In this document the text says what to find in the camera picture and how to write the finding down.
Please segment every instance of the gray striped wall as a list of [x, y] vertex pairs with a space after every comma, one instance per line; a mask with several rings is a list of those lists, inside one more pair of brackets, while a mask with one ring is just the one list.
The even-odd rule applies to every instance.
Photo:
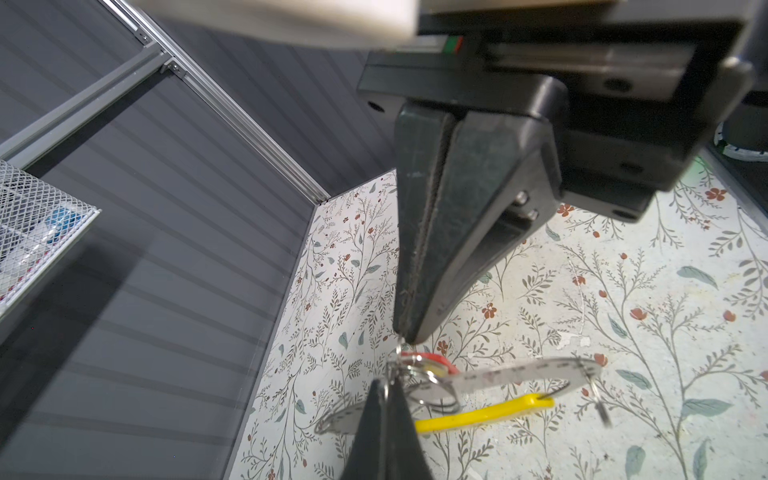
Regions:
[[395, 166], [394, 127], [355, 92], [365, 54], [156, 20], [332, 196]]
[[[20, 55], [0, 29], [5, 137], [141, 48], [64, 3], [0, 2], [4, 27], [71, 56]], [[0, 323], [0, 478], [220, 478], [313, 206], [172, 75], [32, 173], [103, 213]]]

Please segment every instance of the white object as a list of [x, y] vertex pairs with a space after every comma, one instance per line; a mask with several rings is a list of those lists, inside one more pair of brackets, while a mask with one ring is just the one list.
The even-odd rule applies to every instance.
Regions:
[[324, 48], [410, 42], [418, 0], [132, 0], [137, 7], [218, 30]]

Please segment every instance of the screw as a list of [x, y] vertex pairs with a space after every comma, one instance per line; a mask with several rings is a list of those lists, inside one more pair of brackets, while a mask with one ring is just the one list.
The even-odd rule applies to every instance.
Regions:
[[520, 191], [517, 195], [515, 195], [515, 205], [521, 206], [525, 205], [528, 202], [528, 192], [525, 190]]

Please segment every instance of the white floral surface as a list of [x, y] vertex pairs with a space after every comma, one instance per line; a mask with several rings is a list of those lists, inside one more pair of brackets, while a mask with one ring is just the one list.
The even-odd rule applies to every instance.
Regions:
[[[353, 438], [314, 425], [345, 393], [363, 399], [396, 346], [397, 256], [394, 173], [318, 209], [231, 478], [341, 476]], [[639, 224], [562, 205], [419, 350], [462, 370], [596, 359], [614, 427], [584, 389], [544, 414], [424, 438], [435, 478], [764, 478], [766, 295], [768, 239], [701, 161]]]

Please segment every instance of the white wire mesh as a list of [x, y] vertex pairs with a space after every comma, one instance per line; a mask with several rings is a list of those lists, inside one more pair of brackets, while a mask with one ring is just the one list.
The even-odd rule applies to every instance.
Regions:
[[98, 213], [96, 207], [0, 161], [0, 313]]

